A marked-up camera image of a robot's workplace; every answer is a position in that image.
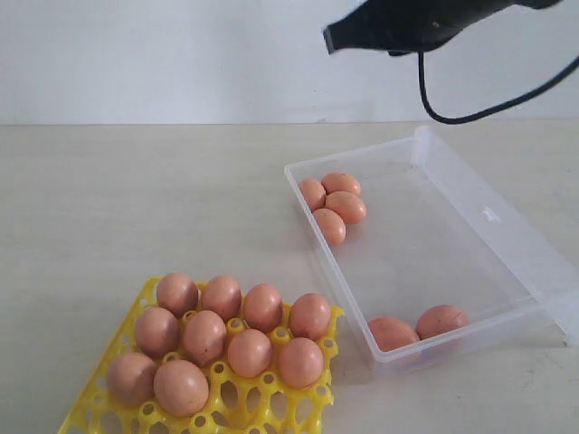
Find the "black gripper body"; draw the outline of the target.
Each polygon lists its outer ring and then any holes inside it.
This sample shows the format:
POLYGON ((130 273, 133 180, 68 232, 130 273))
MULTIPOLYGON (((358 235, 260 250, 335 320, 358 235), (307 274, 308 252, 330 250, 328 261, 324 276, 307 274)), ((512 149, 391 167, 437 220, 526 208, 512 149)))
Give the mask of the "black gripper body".
POLYGON ((323 30, 327 52, 345 49, 402 56, 442 47, 468 26, 510 6, 543 10, 556 1, 368 0, 323 30))

